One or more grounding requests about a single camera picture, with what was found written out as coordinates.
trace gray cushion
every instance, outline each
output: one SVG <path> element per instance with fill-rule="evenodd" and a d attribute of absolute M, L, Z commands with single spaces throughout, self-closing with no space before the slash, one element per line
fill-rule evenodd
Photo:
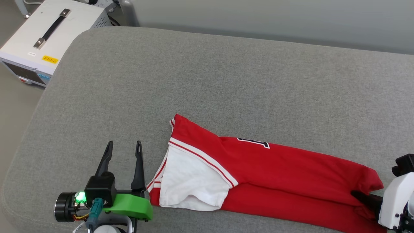
<path fill-rule="evenodd" d="M 2 207 L 23 233 L 70 232 L 76 223 L 54 219 L 57 196 L 85 187 L 110 140 L 116 187 L 130 186 L 136 140 L 149 182 L 175 113 L 221 136 L 364 164 L 388 185 L 394 159 L 414 152 L 413 64 L 409 55 L 289 42 L 148 28 L 87 31 L 72 43 L 39 102 L 4 182 Z M 139 231 L 334 232 L 158 207 Z"/>

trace gray wall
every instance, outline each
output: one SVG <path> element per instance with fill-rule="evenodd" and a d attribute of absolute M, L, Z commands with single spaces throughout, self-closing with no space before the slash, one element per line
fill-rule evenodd
<path fill-rule="evenodd" d="M 142 27 L 414 54 L 414 0 L 134 0 Z"/>

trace white tag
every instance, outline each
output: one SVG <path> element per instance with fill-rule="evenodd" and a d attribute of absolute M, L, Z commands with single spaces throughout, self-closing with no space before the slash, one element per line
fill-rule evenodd
<path fill-rule="evenodd" d="M 80 228 L 82 228 L 82 227 L 83 227 L 83 225 L 85 225 L 85 222 L 84 222 L 84 221 L 82 221 L 82 223 L 81 223 L 81 224 L 79 224 L 79 226 L 78 226 L 77 228 L 75 228 L 75 229 L 72 231 L 72 233 L 77 232 Z"/>

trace yellow sticker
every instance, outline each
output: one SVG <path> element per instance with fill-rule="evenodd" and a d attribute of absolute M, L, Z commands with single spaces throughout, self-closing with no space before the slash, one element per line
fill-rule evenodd
<path fill-rule="evenodd" d="M 48 61 L 48 62 L 51 62 L 51 63 L 53 63 L 53 64 L 56 64 L 56 63 L 58 63 L 58 60 L 59 59 L 56 59 L 56 58 L 52 58 L 52 57 L 49 57 L 49 56 L 43 56 L 43 58 L 42 58 L 42 60 L 43 61 Z"/>

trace folded garment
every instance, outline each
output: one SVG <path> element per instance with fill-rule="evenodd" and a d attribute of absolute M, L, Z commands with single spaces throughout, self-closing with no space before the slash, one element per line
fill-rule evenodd
<path fill-rule="evenodd" d="M 227 210 L 346 233 L 385 233 L 351 195 L 382 189 L 375 170 L 330 155 L 219 137 L 183 116 L 170 121 L 168 150 L 147 189 L 153 205 Z"/>

